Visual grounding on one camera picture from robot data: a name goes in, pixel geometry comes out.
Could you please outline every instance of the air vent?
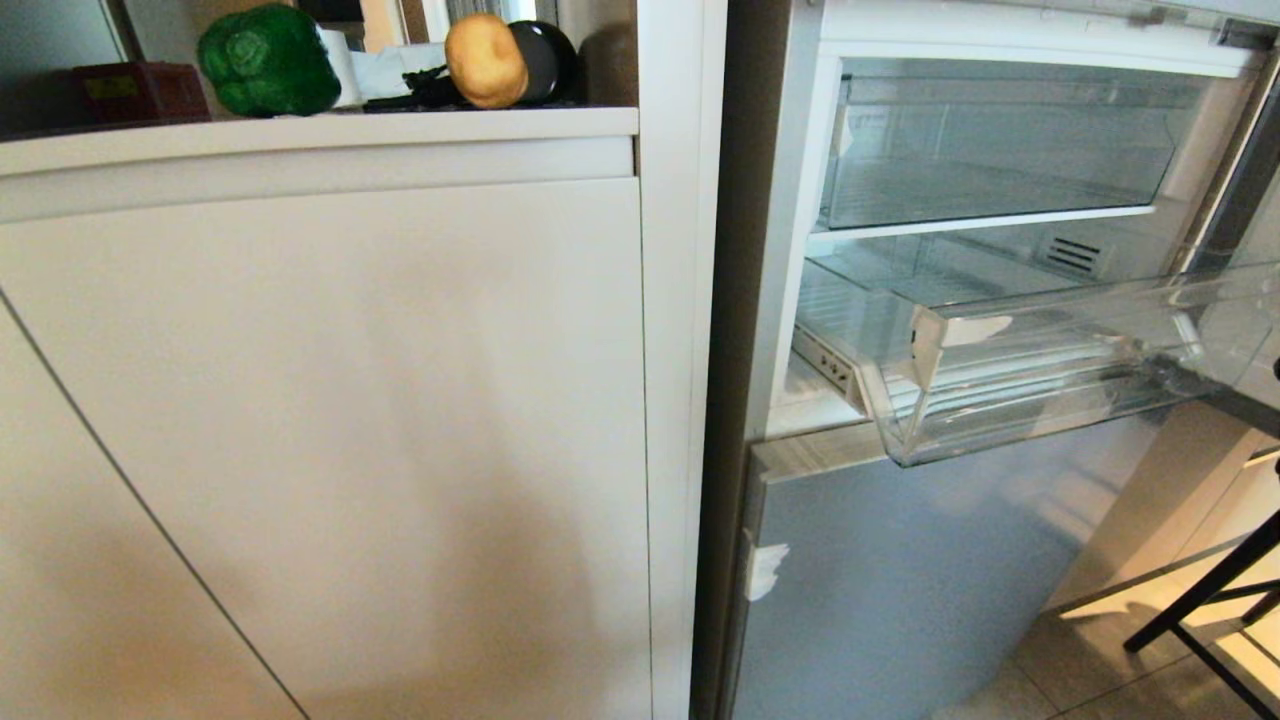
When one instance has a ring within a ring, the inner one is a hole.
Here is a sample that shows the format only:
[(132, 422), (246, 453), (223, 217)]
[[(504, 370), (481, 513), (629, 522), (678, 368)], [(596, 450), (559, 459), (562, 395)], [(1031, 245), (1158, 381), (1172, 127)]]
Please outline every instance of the air vent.
[(1096, 277), (1102, 266), (1102, 249), (1079, 240), (1055, 237), (1044, 247), (1048, 266), (1073, 275)]

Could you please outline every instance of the floor tile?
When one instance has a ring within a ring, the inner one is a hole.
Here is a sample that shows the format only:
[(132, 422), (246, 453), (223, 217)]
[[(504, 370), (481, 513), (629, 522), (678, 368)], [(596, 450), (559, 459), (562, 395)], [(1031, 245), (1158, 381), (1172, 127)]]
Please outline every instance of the floor tile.
[(1244, 633), (1222, 638), (1213, 650), (1217, 657), (1236, 667), (1240, 682), (1280, 712), (1280, 664), (1274, 651)]
[(1068, 612), (1041, 615), (1014, 661), (1059, 710), (1073, 708), (1190, 653), (1172, 635), (1135, 655), (1123, 647), (1181, 592), (1157, 578)]
[(1057, 715), (1048, 698), (1012, 662), (973, 697), (933, 714), (931, 720), (1046, 720)]
[(1185, 657), (1061, 716), (1061, 720), (1254, 720), (1197, 657)]
[(1280, 607), (1244, 629), (1272, 657), (1280, 659)]

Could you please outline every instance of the green bell pepper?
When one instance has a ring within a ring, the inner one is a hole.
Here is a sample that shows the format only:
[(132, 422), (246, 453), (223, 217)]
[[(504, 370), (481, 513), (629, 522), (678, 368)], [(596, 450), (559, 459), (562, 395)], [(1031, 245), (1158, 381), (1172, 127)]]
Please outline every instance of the green bell pepper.
[(315, 22), (288, 5), (220, 18), (196, 53), (218, 100), (237, 115), (314, 115), (342, 92)]

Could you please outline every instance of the red box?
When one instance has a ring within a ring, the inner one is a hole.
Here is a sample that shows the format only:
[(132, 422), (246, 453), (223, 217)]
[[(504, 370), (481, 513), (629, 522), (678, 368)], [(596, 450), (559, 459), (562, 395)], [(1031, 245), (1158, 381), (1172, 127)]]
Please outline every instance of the red box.
[(72, 69), (99, 123), (209, 120), (196, 68), (174, 63), (114, 63)]

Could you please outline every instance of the tiled floor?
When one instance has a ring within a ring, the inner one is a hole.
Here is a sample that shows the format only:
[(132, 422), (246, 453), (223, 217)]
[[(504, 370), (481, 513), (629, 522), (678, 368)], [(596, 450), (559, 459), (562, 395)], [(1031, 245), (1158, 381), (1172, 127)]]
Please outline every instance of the tiled floor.
[[(933, 720), (1249, 720), (1256, 715), (1172, 635), (1137, 655), (1121, 643), (1222, 556), (1091, 605), (1041, 615), (991, 685)], [(1280, 551), (1235, 584), (1280, 578)], [(1254, 598), (1197, 610), (1185, 625), (1280, 712), (1280, 610), (1251, 628)]]

